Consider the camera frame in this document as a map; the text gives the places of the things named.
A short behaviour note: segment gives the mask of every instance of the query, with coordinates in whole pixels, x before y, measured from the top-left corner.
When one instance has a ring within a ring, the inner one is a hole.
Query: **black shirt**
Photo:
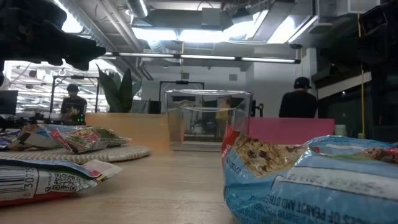
[[[286,93],[280,104],[280,118],[314,118],[317,99],[306,91]]]
[[[70,97],[62,101],[61,114],[70,113],[72,119],[86,113],[87,101],[78,96],[76,99]]]

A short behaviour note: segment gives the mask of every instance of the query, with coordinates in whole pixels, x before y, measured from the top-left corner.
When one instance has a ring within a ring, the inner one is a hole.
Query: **black cap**
[[[298,77],[294,81],[294,88],[312,88],[310,86],[310,80],[307,77]]]
[[[67,90],[70,92],[78,92],[79,88],[75,84],[69,84]]]

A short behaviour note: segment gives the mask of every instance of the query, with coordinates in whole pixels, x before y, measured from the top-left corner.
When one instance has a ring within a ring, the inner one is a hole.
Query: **computer monitor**
[[[0,91],[0,114],[15,115],[17,111],[17,90]]]

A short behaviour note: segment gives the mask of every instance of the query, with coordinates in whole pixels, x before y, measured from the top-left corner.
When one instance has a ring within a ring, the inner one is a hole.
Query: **snack bag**
[[[68,161],[0,159],[0,207],[70,195],[95,187],[120,171],[98,160],[79,166]]]
[[[0,133],[0,150],[12,143],[19,135],[20,131],[6,131]]]
[[[129,142],[128,139],[122,138],[106,128],[83,128],[67,132],[55,129],[50,132],[50,135],[66,150],[76,154],[120,146]]]
[[[25,125],[8,149],[12,151],[24,151],[26,149],[56,149],[60,148],[59,142],[50,136],[50,131],[57,129],[60,132],[72,131],[84,128],[84,126],[64,126],[55,124],[28,124]]]
[[[339,155],[310,147],[275,146],[227,127],[224,199],[239,223],[398,223],[396,164],[366,149]]]

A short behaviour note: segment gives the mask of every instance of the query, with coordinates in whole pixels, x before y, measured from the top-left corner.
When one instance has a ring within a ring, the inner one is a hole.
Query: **qr code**
[[[55,174],[53,190],[76,192],[79,180],[70,174]]]

